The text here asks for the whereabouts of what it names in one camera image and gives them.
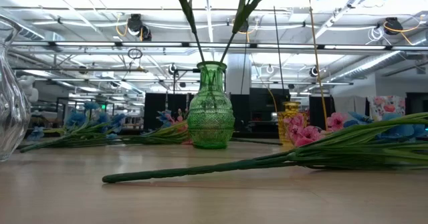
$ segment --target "ceiling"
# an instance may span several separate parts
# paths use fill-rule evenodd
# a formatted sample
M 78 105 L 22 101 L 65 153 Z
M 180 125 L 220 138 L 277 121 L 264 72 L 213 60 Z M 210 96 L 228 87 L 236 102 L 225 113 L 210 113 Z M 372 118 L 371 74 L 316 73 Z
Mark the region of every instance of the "ceiling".
M 405 45 L 405 39 L 401 34 L 383 35 L 378 41 L 371 41 L 371 36 L 376 33 L 372 29 L 378 23 L 383 23 L 386 17 L 396 17 L 405 29 L 418 26 L 417 29 L 406 33 L 408 37 L 420 34 L 426 30 L 423 23 L 425 6 L 428 0 L 311 0 L 314 9 L 315 32 L 323 29 L 323 25 L 334 18 L 329 28 L 316 38 L 317 44 L 347 44 L 347 45 Z M 354 5 L 348 9 L 348 3 Z M 238 0 L 193 0 L 195 21 L 198 28 L 198 36 L 201 42 L 227 43 L 231 36 L 232 21 L 237 9 Z M 309 15 L 308 0 L 264 0 L 249 18 L 251 33 L 248 35 L 250 43 L 276 43 L 278 23 L 278 41 L 280 43 L 312 43 L 311 19 Z M 122 37 L 116 30 L 116 24 L 120 33 L 125 31 L 124 24 L 131 13 L 142 14 L 142 22 L 150 28 L 152 41 L 159 42 L 194 42 L 195 38 L 187 27 L 187 21 L 177 0 L 0 0 L 0 14 L 8 14 L 43 35 L 44 40 L 64 41 L 139 41 L 139 39 L 127 33 Z M 233 43 L 245 43 L 246 34 L 235 36 Z M 19 36 L 17 40 L 28 41 Z M 140 60 L 132 62 L 126 54 L 128 48 L 115 53 L 113 49 L 109 54 L 85 55 L 85 54 L 57 54 L 56 60 L 53 54 L 36 53 L 34 47 L 20 46 L 15 49 L 31 57 L 41 60 L 44 64 L 28 62 L 19 63 L 11 61 L 12 65 L 35 67 L 52 66 L 53 63 L 62 62 L 59 68 L 77 68 L 88 66 L 89 68 L 110 68 L 112 78 L 141 79 L 141 80 L 165 80 L 171 79 L 167 73 L 168 67 L 174 63 L 179 68 L 193 69 L 201 61 L 199 53 L 192 49 L 168 47 L 165 55 L 144 54 Z M 162 52 L 165 49 L 141 48 L 143 52 Z M 205 60 L 219 60 L 222 49 L 206 49 Z M 315 66 L 313 53 L 298 51 L 281 53 L 283 67 L 283 79 L 286 81 L 310 81 L 309 70 Z M 322 77 L 343 70 L 345 67 L 366 57 L 364 52 L 328 53 L 322 52 L 318 56 Z M 279 80 L 278 53 L 274 51 L 255 51 L 249 54 L 252 64 L 251 76 L 255 79 Z M 406 62 L 390 66 L 389 69 L 402 68 Z M 148 73 L 142 72 L 115 72 L 114 70 L 144 67 Z M 406 74 L 400 74 L 403 78 L 412 78 L 414 70 Z M 82 75 L 78 72 L 52 72 L 55 76 L 64 75 L 73 78 L 101 78 L 102 73 L 89 72 Z M 198 80 L 198 73 L 188 72 L 182 80 Z M 74 86 L 84 83 L 69 82 Z M 107 86 L 107 83 L 90 83 L 92 87 L 117 92 Z M 165 84 L 159 83 L 132 83 L 132 85 L 147 92 L 164 92 Z M 198 83 L 188 84 L 182 91 L 195 91 Z

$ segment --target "green leaf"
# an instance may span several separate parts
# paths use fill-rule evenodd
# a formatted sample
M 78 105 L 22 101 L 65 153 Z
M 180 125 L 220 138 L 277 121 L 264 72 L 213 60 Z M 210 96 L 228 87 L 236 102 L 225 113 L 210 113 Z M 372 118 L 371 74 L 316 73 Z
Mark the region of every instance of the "green leaf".
M 241 28 L 241 26 L 245 23 L 245 20 L 248 19 L 248 17 L 260 2 L 261 0 L 253 0 L 249 5 L 245 5 L 243 9 L 238 9 L 235 22 L 233 23 L 232 33 L 237 33 L 239 31 L 239 28 Z
M 181 9 L 183 10 L 183 13 L 186 15 L 187 21 L 189 22 L 190 28 L 192 29 L 192 33 L 196 33 L 196 25 L 195 25 L 195 18 L 193 17 L 192 7 L 191 7 L 191 1 L 187 2 L 187 0 L 179 0 Z

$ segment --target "table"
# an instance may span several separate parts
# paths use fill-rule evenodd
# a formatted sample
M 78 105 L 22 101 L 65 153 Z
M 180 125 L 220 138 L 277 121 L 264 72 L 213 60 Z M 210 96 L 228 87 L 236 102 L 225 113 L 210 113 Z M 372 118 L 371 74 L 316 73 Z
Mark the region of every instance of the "table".
M 104 184 L 112 173 L 217 164 L 281 151 L 232 142 L 14 153 L 0 163 L 0 223 L 427 223 L 428 172 L 232 171 Z

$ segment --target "ceiling spotlight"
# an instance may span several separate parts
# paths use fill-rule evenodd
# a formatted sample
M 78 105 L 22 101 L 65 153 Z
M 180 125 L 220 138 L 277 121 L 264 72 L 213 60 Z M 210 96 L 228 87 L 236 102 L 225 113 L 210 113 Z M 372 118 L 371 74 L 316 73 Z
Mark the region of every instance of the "ceiling spotlight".
M 316 70 L 316 67 L 312 67 L 312 68 L 309 70 L 309 75 L 310 75 L 311 77 L 316 77 L 316 76 L 318 76 L 318 71 Z
M 268 74 L 272 74 L 272 73 L 274 72 L 274 69 L 272 68 L 272 66 L 271 66 L 271 65 L 269 65 L 269 67 L 267 67 L 267 68 L 266 68 L 266 72 L 267 72 Z
M 177 67 L 175 67 L 175 64 L 174 64 L 174 63 L 172 63 L 172 64 L 170 64 L 170 66 L 168 67 L 168 73 L 169 73 L 170 75 L 173 75 L 176 69 L 177 69 Z

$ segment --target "fluorescent light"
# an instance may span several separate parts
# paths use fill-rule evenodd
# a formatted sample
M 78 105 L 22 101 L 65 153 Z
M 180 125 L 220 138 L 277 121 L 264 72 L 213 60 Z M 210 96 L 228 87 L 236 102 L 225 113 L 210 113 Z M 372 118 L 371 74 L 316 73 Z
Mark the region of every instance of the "fluorescent light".
M 14 46 L 21 46 L 21 45 L 48 46 L 49 43 L 45 41 L 14 41 L 12 45 Z
M 50 77 L 50 76 L 52 76 L 48 72 L 40 71 L 40 70 L 23 70 L 23 71 L 26 72 L 26 73 L 29 73 L 29 74 L 37 75 L 37 76 L 43 76 L 43 77 Z
M 157 42 L 124 42 L 123 46 L 128 47 L 182 47 L 181 43 L 157 43 Z
M 89 91 L 89 92 L 97 92 L 99 89 L 96 88 L 92 88 L 92 87 L 79 87 L 85 91 Z
M 324 49 L 385 49 L 385 46 L 373 46 L 373 45 L 325 45 Z
M 278 48 L 277 44 L 257 44 L 257 47 L 259 48 Z M 280 44 L 280 48 L 314 48 L 313 45 L 310 44 Z
M 55 42 L 58 46 L 115 46 L 113 42 Z
M 428 46 L 396 46 L 396 47 L 393 47 L 393 50 L 411 50 L 411 51 L 428 50 Z
M 127 90 L 131 90 L 132 86 L 124 81 L 120 82 L 120 86 L 122 86 L 123 88 L 126 88 Z
M 58 81 L 58 83 L 62 84 L 63 86 L 74 88 L 74 86 L 71 85 L 71 84 L 69 84 L 69 83 L 65 83 L 65 82 L 62 82 L 62 81 Z

